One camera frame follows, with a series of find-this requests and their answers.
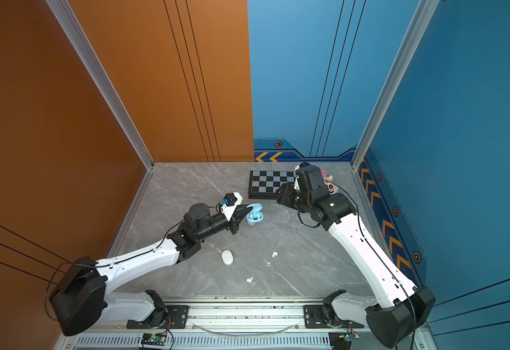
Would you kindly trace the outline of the blue earbud case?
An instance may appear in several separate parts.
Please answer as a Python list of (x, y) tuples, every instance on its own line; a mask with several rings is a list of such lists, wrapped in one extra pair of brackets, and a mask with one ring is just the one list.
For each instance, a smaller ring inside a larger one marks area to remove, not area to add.
[(250, 204), (248, 205), (248, 208), (251, 208), (250, 212), (246, 217), (249, 226), (255, 226), (256, 224), (263, 221), (264, 219), (264, 215), (262, 213), (263, 206), (261, 204)]

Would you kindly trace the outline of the aluminium corner post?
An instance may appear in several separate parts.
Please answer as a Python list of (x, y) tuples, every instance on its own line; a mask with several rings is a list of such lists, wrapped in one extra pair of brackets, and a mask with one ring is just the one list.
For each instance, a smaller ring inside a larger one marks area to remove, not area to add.
[(125, 133), (128, 141), (149, 172), (154, 167), (154, 159), (148, 151), (144, 140), (139, 134), (127, 108), (116, 91), (69, 2), (66, 0), (47, 0), (46, 3), (49, 5), (50, 10), (76, 51), (82, 64), (84, 64), (89, 76), (100, 91), (101, 96), (122, 128), (122, 131)]
[(422, 0), (418, 2), (415, 13), (374, 105), (374, 109), (371, 111), (371, 115), (358, 142), (353, 159), (350, 162), (352, 170), (358, 170), (364, 160), (438, 4), (439, 0)]

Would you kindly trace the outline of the right green circuit board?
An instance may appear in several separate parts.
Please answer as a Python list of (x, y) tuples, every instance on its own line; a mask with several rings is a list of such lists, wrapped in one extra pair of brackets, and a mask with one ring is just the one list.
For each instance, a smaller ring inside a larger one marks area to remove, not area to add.
[(349, 343), (355, 340), (358, 340), (360, 335), (354, 330), (349, 330), (348, 332), (344, 332), (339, 336), (339, 339), (342, 339), (344, 342)]

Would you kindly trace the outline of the left green circuit board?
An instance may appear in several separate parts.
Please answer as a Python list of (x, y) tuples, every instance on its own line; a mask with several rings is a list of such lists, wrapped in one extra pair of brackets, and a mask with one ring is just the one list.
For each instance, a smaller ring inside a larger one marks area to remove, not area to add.
[(145, 349), (163, 348), (167, 343), (167, 333), (144, 333), (141, 338), (141, 347)]

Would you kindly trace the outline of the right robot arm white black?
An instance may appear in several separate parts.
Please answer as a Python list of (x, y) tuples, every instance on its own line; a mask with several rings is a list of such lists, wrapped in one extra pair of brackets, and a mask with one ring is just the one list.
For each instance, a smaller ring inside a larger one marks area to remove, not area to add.
[(413, 337), (434, 307), (434, 294), (401, 272), (365, 228), (357, 205), (343, 193), (329, 192), (319, 167), (300, 163), (294, 177), (293, 184), (280, 187), (277, 202), (310, 214), (351, 256), (373, 292), (372, 297), (358, 297), (338, 290), (325, 297), (324, 322), (332, 328), (349, 322), (367, 326), (387, 348)]

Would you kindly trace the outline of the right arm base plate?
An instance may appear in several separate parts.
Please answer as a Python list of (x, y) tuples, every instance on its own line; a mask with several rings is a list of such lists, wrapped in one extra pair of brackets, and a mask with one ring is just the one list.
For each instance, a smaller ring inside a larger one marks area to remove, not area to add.
[(350, 320), (341, 320), (333, 311), (332, 307), (320, 305), (303, 306), (304, 325), (307, 329), (342, 328), (362, 329), (364, 325)]

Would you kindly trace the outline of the white earbud case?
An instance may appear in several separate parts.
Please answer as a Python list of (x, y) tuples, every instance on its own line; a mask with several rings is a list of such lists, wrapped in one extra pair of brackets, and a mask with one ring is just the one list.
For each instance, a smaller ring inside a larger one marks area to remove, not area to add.
[(224, 250), (221, 253), (221, 259), (226, 266), (230, 266), (234, 262), (234, 256), (230, 250)]

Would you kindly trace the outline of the black grey checkerboard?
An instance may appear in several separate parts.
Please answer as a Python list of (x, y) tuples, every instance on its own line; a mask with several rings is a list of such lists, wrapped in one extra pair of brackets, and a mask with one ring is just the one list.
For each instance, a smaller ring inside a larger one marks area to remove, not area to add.
[(294, 184), (292, 171), (251, 171), (248, 197), (250, 199), (276, 199), (276, 192), (285, 183)]

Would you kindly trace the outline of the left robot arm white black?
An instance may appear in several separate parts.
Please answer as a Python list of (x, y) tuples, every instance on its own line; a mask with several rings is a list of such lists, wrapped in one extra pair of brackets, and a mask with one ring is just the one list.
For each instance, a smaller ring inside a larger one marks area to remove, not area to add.
[(240, 223), (261, 209), (260, 204), (227, 206), (221, 202), (217, 212), (211, 214), (208, 205), (195, 204), (155, 244), (114, 258), (77, 259), (49, 296), (62, 334), (74, 336), (115, 321), (126, 322), (132, 328), (167, 328), (169, 311), (157, 292), (117, 293), (116, 289), (189, 259), (200, 250), (202, 242), (221, 231), (236, 234)]

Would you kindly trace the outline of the right aluminium corner post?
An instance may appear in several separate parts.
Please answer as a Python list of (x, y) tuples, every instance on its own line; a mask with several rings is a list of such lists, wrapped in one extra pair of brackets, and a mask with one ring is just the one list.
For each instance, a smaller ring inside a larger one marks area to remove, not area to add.
[(439, 0), (422, 0), (418, 2), (415, 13), (374, 105), (374, 109), (371, 111), (371, 115), (358, 142), (353, 159), (350, 162), (352, 170), (358, 170), (364, 160), (438, 4)]

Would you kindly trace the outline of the green circuit board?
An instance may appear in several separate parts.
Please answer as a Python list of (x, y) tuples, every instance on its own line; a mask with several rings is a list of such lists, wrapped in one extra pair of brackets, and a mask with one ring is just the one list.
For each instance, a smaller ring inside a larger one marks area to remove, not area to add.
[(349, 343), (355, 340), (358, 340), (360, 335), (354, 330), (349, 330), (348, 332), (344, 332), (339, 336), (339, 339), (342, 339), (344, 342)]
[(167, 333), (144, 333), (141, 338), (141, 347), (145, 349), (163, 348), (167, 343)]

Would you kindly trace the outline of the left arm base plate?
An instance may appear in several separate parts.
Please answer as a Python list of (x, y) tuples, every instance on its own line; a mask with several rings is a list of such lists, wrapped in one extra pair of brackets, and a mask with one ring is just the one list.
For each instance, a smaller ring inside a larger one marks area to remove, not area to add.
[(186, 328), (188, 316), (189, 306), (187, 305), (166, 306), (164, 309), (155, 308), (152, 314), (142, 322), (129, 320), (126, 328), (131, 330), (182, 330)]

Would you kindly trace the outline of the left aluminium corner post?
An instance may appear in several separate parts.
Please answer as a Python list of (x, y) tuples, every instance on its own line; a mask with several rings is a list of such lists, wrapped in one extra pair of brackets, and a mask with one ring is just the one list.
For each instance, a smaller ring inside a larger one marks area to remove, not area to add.
[(47, 0), (46, 3), (49, 5), (50, 10), (76, 51), (82, 64), (84, 64), (89, 76), (100, 91), (101, 96), (122, 128), (122, 131), (125, 133), (128, 141), (149, 172), (154, 167), (154, 159), (148, 151), (144, 140), (139, 134), (127, 108), (116, 91), (69, 2), (66, 0)]

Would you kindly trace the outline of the pink plush toy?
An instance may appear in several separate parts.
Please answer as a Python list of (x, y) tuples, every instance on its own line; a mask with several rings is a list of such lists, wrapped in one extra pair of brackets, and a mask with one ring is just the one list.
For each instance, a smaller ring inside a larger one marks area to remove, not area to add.
[(333, 182), (334, 177), (332, 175), (328, 175), (326, 171), (322, 171), (322, 177), (325, 185), (328, 188), (328, 191), (330, 194), (335, 194), (338, 192), (339, 188), (335, 183)]

